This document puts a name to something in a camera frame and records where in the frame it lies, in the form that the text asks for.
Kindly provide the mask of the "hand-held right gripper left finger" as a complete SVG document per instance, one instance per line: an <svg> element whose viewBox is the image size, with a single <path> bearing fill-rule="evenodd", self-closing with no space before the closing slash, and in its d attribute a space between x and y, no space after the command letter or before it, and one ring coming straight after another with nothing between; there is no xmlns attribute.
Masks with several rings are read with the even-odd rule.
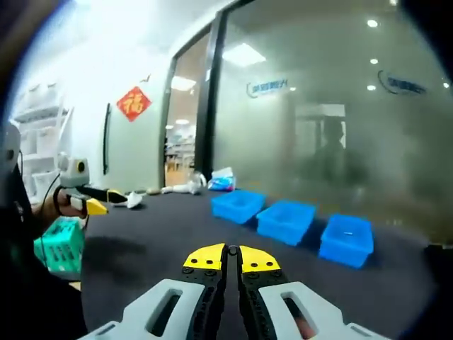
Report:
<svg viewBox="0 0 453 340"><path fill-rule="evenodd" d="M228 246L195 250L178 280L163 279L131 302L120 322L111 321L85 339L215 339L224 310Z"/></svg>

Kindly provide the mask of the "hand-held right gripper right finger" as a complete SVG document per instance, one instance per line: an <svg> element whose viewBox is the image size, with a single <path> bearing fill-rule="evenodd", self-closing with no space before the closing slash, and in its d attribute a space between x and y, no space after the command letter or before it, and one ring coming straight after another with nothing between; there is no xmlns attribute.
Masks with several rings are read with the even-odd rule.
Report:
<svg viewBox="0 0 453 340"><path fill-rule="evenodd" d="M276 259L260 249L236 248L240 311L249 339L303 339L294 321L304 318L310 339L381 339L359 324L346 324L342 311L305 284L289 281Z"/></svg>

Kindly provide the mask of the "person's left hand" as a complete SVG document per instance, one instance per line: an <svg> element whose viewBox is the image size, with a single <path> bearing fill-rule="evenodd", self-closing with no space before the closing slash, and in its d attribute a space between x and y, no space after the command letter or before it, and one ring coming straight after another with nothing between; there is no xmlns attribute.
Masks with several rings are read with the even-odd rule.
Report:
<svg viewBox="0 0 453 340"><path fill-rule="evenodd" d="M85 212L83 212L82 210L79 210L77 208L74 208L71 205L71 201L70 201L67 193L64 191L64 189L61 186L58 186L55 189L52 199L53 199L55 211L59 216L79 217L81 219L85 219L87 217L87 214Z"/></svg>

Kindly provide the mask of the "person's right hand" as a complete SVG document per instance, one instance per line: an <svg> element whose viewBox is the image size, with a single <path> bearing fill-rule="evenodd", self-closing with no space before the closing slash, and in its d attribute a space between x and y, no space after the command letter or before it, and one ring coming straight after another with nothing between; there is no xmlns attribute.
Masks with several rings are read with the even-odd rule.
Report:
<svg viewBox="0 0 453 340"><path fill-rule="evenodd" d="M316 335L309 323L302 317L295 317L294 321L303 339L310 339Z"/></svg>

